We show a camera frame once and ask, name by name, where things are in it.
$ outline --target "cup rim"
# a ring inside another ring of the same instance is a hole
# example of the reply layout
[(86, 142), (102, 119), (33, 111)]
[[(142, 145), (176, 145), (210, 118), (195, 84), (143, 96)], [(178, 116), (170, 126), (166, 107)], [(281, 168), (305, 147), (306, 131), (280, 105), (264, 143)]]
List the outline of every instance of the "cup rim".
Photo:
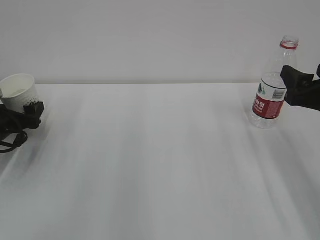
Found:
[(31, 78), (32, 78), (32, 85), (31, 85), (31, 87), (30, 87), (30, 88), (27, 88), (27, 89), (24, 90), (23, 92), (19, 92), (17, 95), (10, 96), (10, 97), (1, 97), (0, 99), (13, 99), (13, 98), (16, 98), (16, 97), (24, 94), (25, 92), (29, 91), (29, 89), (32, 88), (32, 86), (35, 84), (35, 77), (32, 76), (31, 74), (27, 74), (27, 73), (18, 73), (18, 74), (14, 74), (14, 75), (8, 76), (8, 77), (6, 77), (5, 79), (3, 79), (3, 80), (0, 81), (0, 85), (1, 85), (2, 82), (7, 81), (8, 79), (10, 79), (10, 78), (12, 78), (12, 77), (20, 76), (20, 75), (24, 75), (24, 76), (28, 76), (28, 77), (31, 77)]

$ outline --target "white wall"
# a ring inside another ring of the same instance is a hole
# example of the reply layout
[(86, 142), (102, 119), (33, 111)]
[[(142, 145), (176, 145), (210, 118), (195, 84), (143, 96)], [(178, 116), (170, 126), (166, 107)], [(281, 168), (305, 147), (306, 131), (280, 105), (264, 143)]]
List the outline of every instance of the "white wall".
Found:
[(0, 78), (258, 81), (283, 35), (320, 64), (319, 0), (2, 0)]

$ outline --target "red bottle label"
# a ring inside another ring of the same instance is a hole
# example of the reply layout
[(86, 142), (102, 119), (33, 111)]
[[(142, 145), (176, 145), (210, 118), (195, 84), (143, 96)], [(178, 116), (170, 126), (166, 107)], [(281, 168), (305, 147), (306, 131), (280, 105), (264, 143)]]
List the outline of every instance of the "red bottle label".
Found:
[(284, 104), (287, 90), (260, 83), (252, 110), (261, 118), (276, 119)]

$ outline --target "white paper cup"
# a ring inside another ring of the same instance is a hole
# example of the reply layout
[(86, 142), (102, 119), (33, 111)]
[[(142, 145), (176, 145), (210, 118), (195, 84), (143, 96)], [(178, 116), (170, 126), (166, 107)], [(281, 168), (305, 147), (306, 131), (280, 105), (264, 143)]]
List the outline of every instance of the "white paper cup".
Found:
[(0, 81), (3, 97), (0, 100), (7, 109), (23, 114), (24, 106), (39, 102), (35, 78), (29, 74), (16, 74)]

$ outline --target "black cable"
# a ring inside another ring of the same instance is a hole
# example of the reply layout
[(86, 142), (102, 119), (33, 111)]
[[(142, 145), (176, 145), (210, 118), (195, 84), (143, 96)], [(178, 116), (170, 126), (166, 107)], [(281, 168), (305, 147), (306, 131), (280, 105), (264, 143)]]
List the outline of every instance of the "black cable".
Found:
[(0, 141), (0, 145), (7, 147), (8, 149), (5, 150), (0, 150), (0, 154), (5, 154), (5, 153), (10, 153), (16, 148), (19, 148), (24, 144), (27, 139), (28, 135), (27, 133), (23, 130), (20, 122), (11, 114), (9, 113), (6, 109), (0, 108), (0, 115), (4, 114), (6, 115), (9, 119), (11, 119), (15, 125), (17, 126), (17, 129), (13, 129), (11, 132), (8, 132), (9, 134), (17, 134), (17, 136), (14, 139), (13, 143), (8, 143), (5, 141)]

